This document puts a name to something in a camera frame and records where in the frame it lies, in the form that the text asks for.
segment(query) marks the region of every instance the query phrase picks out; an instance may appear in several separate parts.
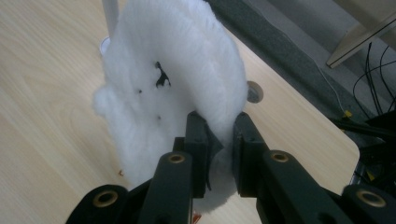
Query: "white fluffy object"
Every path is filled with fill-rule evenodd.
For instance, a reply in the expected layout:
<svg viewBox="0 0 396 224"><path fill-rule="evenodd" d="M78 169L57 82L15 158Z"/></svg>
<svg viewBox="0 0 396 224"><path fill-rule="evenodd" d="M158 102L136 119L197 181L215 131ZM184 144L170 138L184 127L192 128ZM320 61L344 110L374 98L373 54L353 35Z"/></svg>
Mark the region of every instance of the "white fluffy object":
<svg viewBox="0 0 396 224"><path fill-rule="evenodd" d="M194 200L200 212L235 193L233 122L248 85L235 43L201 0L130 0L104 55L106 84L94 95L106 118L120 167L134 188L153 177L159 158L185 135L196 110L224 145L211 164L212 190ZM156 87L160 62L169 77Z"/></svg>

